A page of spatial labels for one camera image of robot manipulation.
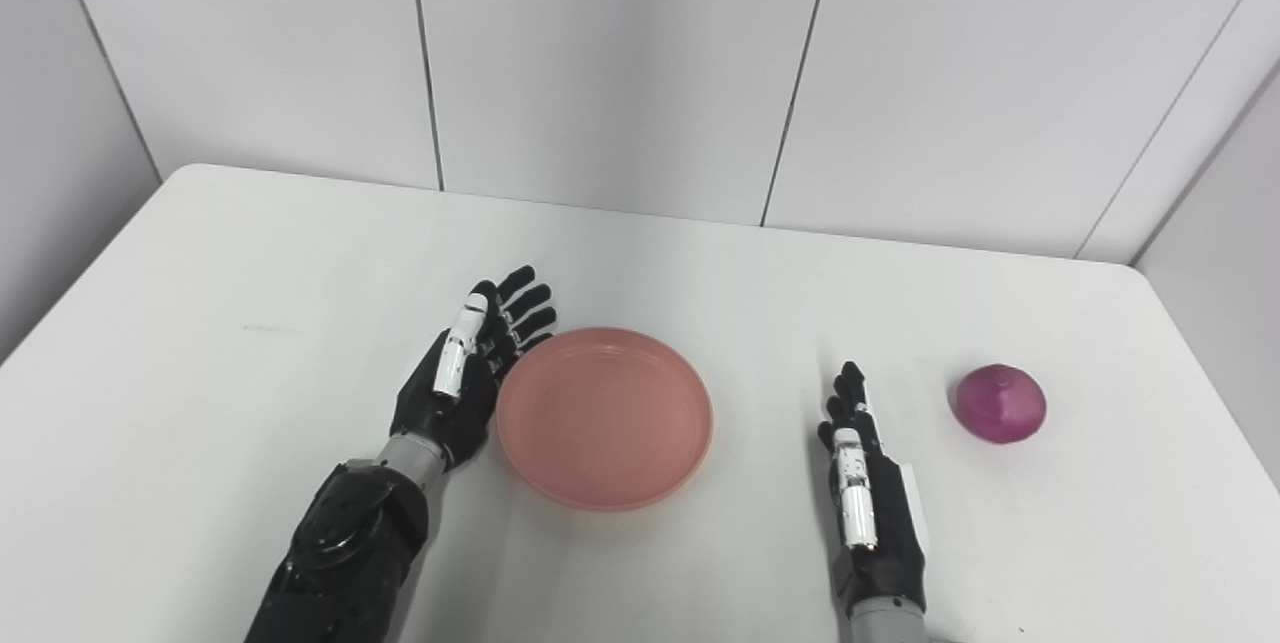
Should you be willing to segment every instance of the onion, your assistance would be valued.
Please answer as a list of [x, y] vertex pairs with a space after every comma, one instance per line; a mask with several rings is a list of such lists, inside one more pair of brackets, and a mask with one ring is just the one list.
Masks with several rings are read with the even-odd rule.
[[1037, 433], [1044, 411], [1044, 392], [1036, 380], [998, 362], [965, 375], [951, 402], [960, 424], [992, 443], [1012, 443]]

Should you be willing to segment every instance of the tabletop surface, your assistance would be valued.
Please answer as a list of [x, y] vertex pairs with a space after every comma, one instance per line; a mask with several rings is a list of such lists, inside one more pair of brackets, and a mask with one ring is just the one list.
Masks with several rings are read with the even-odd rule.
[[[332, 466], [379, 451], [470, 287], [531, 263], [562, 328], [701, 374], [669, 498], [541, 498], [489, 444], [433, 501], [402, 642], [837, 642], [826, 460], [840, 364], [915, 468], [928, 625], [991, 642], [1276, 640], [1280, 494], [1126, 268], [215, 167], [174, 174], [0, 368], [6, 640], [241, 640]], [[951, 419], [1001, 361], [1033, 438]]]

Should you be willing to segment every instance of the robot forearm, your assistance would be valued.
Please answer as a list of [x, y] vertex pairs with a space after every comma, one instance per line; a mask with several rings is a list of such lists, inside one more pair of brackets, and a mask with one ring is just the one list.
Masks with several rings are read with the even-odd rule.
[[[388, 448], [412, 457], [403, 442]], [[329, 474], [268, 585], [247, 643], [383, 640], [428, 535], [420, 479], [390, 462], [352, 461]], [[438, 476], [443, 465], [412, 470]]]

